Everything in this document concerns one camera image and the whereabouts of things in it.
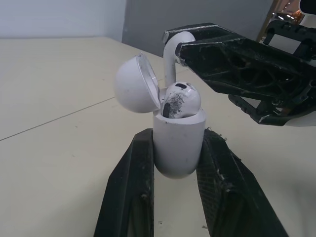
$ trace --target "white charging case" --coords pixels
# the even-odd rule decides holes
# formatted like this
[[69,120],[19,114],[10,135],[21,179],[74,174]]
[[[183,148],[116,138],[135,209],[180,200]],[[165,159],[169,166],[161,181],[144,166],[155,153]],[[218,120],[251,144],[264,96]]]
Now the white charging case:
[[157,169],[170,178],[188,176],[196,169],[203,143],[206,115],[165,118],[161,105],[165,89],[158,87],[155,73],[144,54],[124,63],[115,78],[118,102],[136,113],[154,114],[154,156]]

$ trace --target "gray wall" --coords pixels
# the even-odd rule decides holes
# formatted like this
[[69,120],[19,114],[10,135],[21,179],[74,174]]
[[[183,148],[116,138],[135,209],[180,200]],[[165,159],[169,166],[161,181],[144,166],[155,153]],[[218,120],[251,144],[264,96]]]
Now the gray wall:
[[273,0],[127,0],[122,42],[162,56],[163,32],[211,22],[256,39]]

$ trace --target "white plastic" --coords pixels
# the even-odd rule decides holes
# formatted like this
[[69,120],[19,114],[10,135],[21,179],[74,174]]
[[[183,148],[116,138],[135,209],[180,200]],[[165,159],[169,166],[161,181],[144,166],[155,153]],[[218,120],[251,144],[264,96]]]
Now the white plastic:
[[[123,107],[136,113],[154,112],[155,165],[170,178],[185,177],[196,169],[203,143],[206,115],[200,108],[200,95],[189,83],[178,82],[183,88],[174,84],[176,47],[194,40],[191,33],[181,32],[167,43],[163,53],[167,89],[159,89],[154,71],[143,54],[123,64],[114,81],[115,97]],[[176,97],[182,101],[177,113],[165,118],[163,106]]]
[[194,36],[187,31],[180,32],[173,36],[163,50],[163,60],[164,60],[164,75],[165,75],[165,86],[169,87],[170,85],[176,82],[176,65],[179,58],[175,55],[175,50],[179,43],[192,42],[196,39]]
[[165,118],[154,112],[154,149],[157,169],[169,178],[183,178],[198,165],[206,115],[199,112],[187,118]]
[[187,82],[176,82],[168,87],[162,116],[170,119],[181,119],[196,115],[201,108],[201,96],[197,89]]
[[135,56],[119,68],[114,93],[118,102],[132,112],[148,113],[160,109],[158,82],[144,54]]

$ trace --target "earbud stem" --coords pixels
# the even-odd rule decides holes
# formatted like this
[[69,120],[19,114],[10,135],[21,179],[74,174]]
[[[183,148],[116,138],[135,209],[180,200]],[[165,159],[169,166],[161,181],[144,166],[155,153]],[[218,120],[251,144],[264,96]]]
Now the earbud stem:
[[195,37],[187,31],[176,34],[172,37],[163,50],[165,86],[168,87],[176,82],[176,48],[179,43],[195,41]]

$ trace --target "table surface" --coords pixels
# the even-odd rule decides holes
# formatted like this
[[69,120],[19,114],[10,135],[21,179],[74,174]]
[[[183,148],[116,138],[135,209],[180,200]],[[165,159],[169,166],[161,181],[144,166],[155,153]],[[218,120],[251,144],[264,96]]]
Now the table surface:
[[[0,236],[92,237],[106,183],[151,114],[123,109],[112,81],[140,50],[108,38],[0,40]],[[163,60],[145,53],[163,87]],[[291,237],[316,235],[316,127],[256,124],[191,71],[207,126],[255,174]],[[207,237],[195,173],[155,172],[155,236]]]

